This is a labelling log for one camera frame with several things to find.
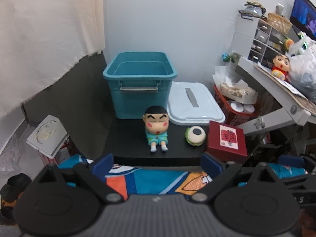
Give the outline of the red box with label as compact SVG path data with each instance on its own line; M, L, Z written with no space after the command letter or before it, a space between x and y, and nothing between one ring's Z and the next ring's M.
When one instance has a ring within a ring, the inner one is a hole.
M241 128L210 121L206 152L224 162L245 162L248 158L248 152L243 130Z

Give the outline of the plush burger toy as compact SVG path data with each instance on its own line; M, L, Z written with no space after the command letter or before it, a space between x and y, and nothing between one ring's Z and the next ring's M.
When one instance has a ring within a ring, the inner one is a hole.
M185 139L187 143L192 146L200 146L206 139L206 132L200 126L192 126L187 128L185 132Z

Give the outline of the Shin-chan figure teal pajamas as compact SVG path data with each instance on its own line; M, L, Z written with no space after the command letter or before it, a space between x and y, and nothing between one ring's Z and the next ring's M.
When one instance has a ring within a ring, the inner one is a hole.
M167 110L159 105L150 106L142 116L145 124L145 133L150 151L155 153L157 146L161 147L163 152L168 150L168 128L169 115Z

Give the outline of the red plastic basket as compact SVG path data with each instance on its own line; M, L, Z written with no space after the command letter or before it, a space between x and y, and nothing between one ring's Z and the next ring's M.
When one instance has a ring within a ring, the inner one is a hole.
M231 126L238 126L241 125L245 122L248 122L252 119L255 119L258 115L256 113L244 113L242 112L237 112L232 109L232 107L228 103L228 99L223 96L217 89L216 86L214 86L215 90L215 100L217 101L219 107L223 111L226 119L225 119L225 124L231 125Z

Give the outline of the white bin lid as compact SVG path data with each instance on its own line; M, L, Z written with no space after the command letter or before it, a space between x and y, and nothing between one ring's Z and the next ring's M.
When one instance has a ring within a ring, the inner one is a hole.
M223 123L226 119L208 88L198 82L172 82L167 112L172 123L183 126Z

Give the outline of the patterned tissue box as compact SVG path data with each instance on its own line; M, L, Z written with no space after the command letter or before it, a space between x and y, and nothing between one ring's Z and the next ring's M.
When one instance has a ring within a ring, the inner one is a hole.
M257 91L252 89L243 80L231 85L223 82L219 85L219 92L223 96L241 104L256 104L258 98Z

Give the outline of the white desk shelf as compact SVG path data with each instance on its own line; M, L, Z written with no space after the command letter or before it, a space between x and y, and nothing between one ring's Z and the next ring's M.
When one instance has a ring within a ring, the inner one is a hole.
M238 66L254 78L281 105L281 108L275 111L238 125L244 135L255 135L294 124L298 126L304 126L308 122L315 124L315 116L301 107L292 93L262 70L258 64L242 57L239 59Z

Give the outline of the teal plastic storage bin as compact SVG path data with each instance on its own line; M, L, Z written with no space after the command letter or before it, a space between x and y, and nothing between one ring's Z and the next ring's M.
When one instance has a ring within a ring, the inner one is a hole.
M118 119L141 119L154 105L166 108L176 76L168 56L157 51L119 53L103 71Z

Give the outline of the blue green small toy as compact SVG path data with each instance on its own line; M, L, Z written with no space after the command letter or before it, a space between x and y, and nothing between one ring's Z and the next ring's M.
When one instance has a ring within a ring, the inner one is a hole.
M222 61L225 63L228 63L228 62L234 63L235 62L233 54L222 53L221 58L222 58Z

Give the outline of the Shin-chan plush red shirt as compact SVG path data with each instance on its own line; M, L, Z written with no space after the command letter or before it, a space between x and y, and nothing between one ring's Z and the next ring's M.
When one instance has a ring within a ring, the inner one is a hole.
M290 60L287 56L278 54L273 59L272 76L287 81L287 75L290 71Z

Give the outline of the white drawer organizer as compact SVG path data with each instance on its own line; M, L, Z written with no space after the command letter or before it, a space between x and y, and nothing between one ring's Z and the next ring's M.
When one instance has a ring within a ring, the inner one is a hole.
M259 18L238 18L230 50L240 56L272 67L277 54L287 52L288 38Z

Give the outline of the clear plastic bag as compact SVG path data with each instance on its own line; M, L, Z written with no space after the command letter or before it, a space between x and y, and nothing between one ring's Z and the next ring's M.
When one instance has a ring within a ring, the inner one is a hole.
M315 103L315 40L306 36L289 47L290 83Z

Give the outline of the cream curtain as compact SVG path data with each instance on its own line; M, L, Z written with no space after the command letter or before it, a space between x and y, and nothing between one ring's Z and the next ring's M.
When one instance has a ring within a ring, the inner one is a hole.
M1 0L1 116L104 48L103 0Z

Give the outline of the woven wicker basket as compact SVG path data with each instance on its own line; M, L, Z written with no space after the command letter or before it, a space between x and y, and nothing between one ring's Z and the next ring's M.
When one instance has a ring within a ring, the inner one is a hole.
M284 35L287 35L292 28L292 23L289 19L276 13L268 13L267 23Z

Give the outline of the computer monitor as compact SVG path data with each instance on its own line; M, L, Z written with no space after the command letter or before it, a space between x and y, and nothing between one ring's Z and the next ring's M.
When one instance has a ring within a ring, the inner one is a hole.
M312 40L315 40L315 19L315 5L310 0L295 0L290 21Z

